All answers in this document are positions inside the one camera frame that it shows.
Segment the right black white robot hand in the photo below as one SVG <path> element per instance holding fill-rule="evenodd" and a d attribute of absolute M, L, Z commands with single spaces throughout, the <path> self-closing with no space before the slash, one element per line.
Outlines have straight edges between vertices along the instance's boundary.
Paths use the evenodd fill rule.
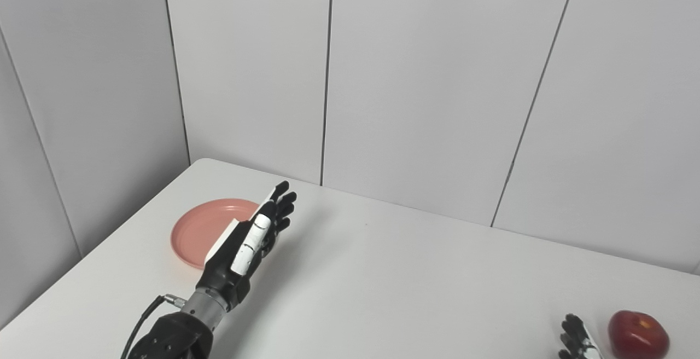
<path fill-rule="evenodd" d="M 603 358 L 597 343 L 588 333 L 582 319 L 574 314 L 567 314 L 562 321 L 563 333 L 559 336 L 564 346 L 558 352 L 558 358 Z"/>

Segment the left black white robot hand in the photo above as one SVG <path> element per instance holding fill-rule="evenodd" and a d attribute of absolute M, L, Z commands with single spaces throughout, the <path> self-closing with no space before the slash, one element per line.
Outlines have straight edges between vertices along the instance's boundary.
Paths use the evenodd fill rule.
<path fill-rule="evenodd" d="M 231 222 L 207 253 L 197 288 L 217 294 L 230 311 L 245 299 L 250 277 L 290 226 L 297 194 L 282 181 L 245 221 Z"/>

